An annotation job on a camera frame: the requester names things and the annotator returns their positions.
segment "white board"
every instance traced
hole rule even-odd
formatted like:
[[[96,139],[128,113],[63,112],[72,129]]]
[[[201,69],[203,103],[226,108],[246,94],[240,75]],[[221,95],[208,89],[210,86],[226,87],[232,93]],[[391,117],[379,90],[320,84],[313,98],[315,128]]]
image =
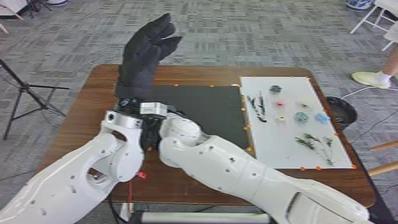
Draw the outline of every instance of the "white board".
[[[281,93],[272,94],[271,87],[279,85]],[[265,101],[265,119],[258,119],[258,113],[253,109],[248,95],[256,98],[260,104],[260,92]],[[319,113],[324,113],[324,106],[315,93],[315,89],[306,77],[242,77],[242,95],[246,97],[246,111],[251,124],[253,144],[256,157],[260,161],[274,168],[281,169],[322,169],[352,168],[352,161],[347,155],[345,147],[331,121],[326,124],[315,119]],[[285,101],[285,106],[278,106],[278,101]],[[297,122],[295,113],[304,112],[310,117],[306,123]],[[313,142],[315,150],[297,143],[297,137],[311,134],[322,143]],[[329,147],[326,138],[333,139]]]

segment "black mat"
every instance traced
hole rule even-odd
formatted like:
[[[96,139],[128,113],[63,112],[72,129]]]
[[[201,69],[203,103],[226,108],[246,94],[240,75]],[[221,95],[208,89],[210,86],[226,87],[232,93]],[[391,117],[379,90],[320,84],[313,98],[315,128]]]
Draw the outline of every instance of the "black mat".
[[[203,132],[219,135],[244,149],[249,147],[240,89],[233,86],[157,86],[155,101],[173,105]]]

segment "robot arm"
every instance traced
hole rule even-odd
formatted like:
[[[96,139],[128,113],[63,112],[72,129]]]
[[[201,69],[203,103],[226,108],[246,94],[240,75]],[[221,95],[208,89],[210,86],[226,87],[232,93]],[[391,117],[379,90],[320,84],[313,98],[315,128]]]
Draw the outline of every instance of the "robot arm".
[[[217,191],[246,199],[279,224],[370,223],[368,210],[313,180],[272,169],[198,124],[169,114],[160,129],[160,159]]]
[[[144,152],[141,139],[146,122],[164,119],[168,108],[144,103],[152,95],[160,60],[178,47],[171,15],[166,14],[137,31],[125,47],[116,84],[120,103],[107,112],[102,131],[89,143],[63,157],[31,179],[0,211],[0,224],[75,223],[100,202],[114,186],[127,182],[141,169]]]
[[[31,179],[0,213],[0,223],[75,223],[104,201],[114,186],[141,169],[143,120],[107,112],[102,132]],[[118,131],[127,141],[112,132]]]

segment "wooden table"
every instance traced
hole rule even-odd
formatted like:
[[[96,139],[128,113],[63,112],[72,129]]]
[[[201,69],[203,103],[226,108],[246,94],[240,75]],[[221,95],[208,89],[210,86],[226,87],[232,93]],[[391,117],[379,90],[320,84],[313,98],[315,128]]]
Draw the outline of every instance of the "wooden table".
[[[313,74],[303,68],[160,66],[155,84],[232,85],[240,83],[240,76],[310,77],[327,113],[331,112]],[[96,66],[68,113],[41,168],[88,143],[98,134],[105,110],[112,108],[118,100],[114,97],[116,79],[118,65]],[[370,207],[375,202],[375,192],[370,185],[368,173],[347,142],[336,119],[333,119],[333,124],[358,169],[306,170],[306,172],[301,170],[281,171],[294,177],[311,178],[326,183]],[[182,169],[175,169],[164,165],[155,150],[148,152],[143,171],[148,174],[148,178],[136,178],[132,180],[136,202],[248,205],[242,199],[212,190],[187,176]],[[127,201],[127,197],[128,184],[125,183],[116,187],[114,199]]]

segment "gray carpet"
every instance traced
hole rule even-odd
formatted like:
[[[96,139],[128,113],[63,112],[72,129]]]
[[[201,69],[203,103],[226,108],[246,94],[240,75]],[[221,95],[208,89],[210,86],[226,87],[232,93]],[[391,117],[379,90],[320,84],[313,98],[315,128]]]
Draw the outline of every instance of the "gray carpet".
[[[73,1],[66,7],[54,8],[54,12],[43,9],[34,19],[25,15],[27,21],[2,21],[11,34],[0,33],[0,55],[24,80],[72,88],[54,96],[54,103],[66,112],[95,65],[121,62],[128,38],[166,12],[173,14],[185,39],[164,64],[301,66],[315,73],[326,95],[340,97],[363,88],[349,75],[363,70],[379,71],[388,58],[388,52],[381,51],[388,41],[383,31],[370,26],[356,35],[349,34],[365,13],[347,9],[343,0]],[[0,80],[0,133],[17,93],[17,88]],[[345,133],[356,141],[367,168],[398,160],[397,149],[370,151],[374,145],[398,139],[398,114],[358,139],[398,110],[397,97],[398,92],[374,89],[347,98],[359,120]],[[24,99],[20,111],[34,106],[33,100]],[[33,176],[61,123],[63,118],[54,114],[33,114],[15,123],[9,140],[0,141],[0,207]],[[398,171],[374,180],[386,192],[397,184]],[[383,196],[398,216],[398,188]],[[82,223],[96,223],[105,217],[109,222],[104,223],[112,223],[105,209],[102,205]]]

